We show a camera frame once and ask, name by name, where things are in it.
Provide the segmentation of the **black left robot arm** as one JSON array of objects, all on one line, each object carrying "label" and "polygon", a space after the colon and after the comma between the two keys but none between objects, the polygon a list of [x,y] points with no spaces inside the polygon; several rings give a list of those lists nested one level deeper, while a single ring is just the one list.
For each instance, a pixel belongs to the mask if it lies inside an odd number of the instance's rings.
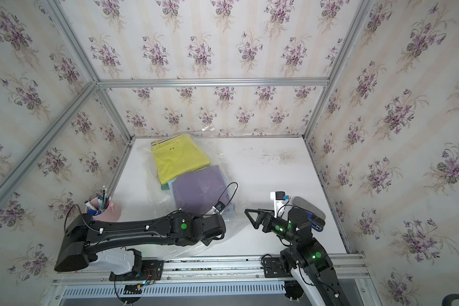
[{"label": "black left robot arm", "polygon": [[115,248],[144,244],[160,246],[208,246],[221,240],[226,233],[224,219],[219,214],[191,214],[173,211],[161,218],[105,223],[90,214],[78,215],[66,227],[54,267],[56,272],[85,269],[98,259],[98,254]]}]

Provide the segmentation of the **clear plastic vacuum bag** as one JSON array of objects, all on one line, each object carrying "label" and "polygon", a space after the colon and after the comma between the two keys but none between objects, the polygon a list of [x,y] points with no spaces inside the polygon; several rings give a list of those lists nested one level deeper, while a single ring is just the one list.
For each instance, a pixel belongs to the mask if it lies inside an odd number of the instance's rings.
[{"label": "clear plastic vacuum bag", "polygon": [[246,226],[244,209],[247,206],[240,201],[237,195],[241,184],[235,180],[234,173],[230,169],[221,146],[215,140],[202,138],[201,135],[181,134],[190,135],[200,149],[211,159],[211,164],[199,170],[182,174],[162,185],[158,179],[150,148],[151,142],[156,140],[139,146],[136,151],[142,157],[142,164],[145,167],[148,207],[156,217],[162,217],[178,209],[192,214],[213,215],[212,207],[221,201],[226,205],[224,211],[219,214],[224,219],[226,234],[223,240],[211,242],[209,246],[199,242],[188,247],[153,247],[154,255],[164,260],[198,256],[208,250],[224,247],[236,241],[237,235]]}]

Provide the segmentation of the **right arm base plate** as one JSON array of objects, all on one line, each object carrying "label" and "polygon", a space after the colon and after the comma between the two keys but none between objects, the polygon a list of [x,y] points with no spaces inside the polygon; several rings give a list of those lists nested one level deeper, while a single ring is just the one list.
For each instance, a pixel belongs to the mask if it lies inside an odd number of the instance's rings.
[{"label": "right arm base plate", "polygon": [[280,258],[265,254],[260,259],[265,278],[293,278],[291,272],[287,271]]}]

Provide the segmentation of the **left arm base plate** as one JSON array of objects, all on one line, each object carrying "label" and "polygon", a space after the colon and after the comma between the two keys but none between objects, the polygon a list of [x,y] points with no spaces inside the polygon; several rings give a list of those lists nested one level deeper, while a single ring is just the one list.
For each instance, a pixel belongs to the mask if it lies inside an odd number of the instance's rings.
[{"label": "left arm base plate", "polygon": [[142,260],[138,270],[123,275],[110,273],[109,281],[160,281],[163,273],[164,261],[161,260]]}]

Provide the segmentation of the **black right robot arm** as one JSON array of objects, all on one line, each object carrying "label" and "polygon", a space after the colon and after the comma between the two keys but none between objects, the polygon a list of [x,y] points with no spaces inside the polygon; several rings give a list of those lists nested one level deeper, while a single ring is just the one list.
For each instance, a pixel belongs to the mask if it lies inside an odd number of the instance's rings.
[{"label": "black right robot arm", "polygon": [[330,256],[313,234],[314,230],[323,230],[323,219],[300,207],[293,207],[286,219],[279,212],[265,209],[246,209],[245,215],[255,229],[261,228],[262,232],[288,242],[278,258],[269,254],[261,257],[267,277],[290,277],[296,272],[295,279],[316,289],[325,305],[351,304]]}]

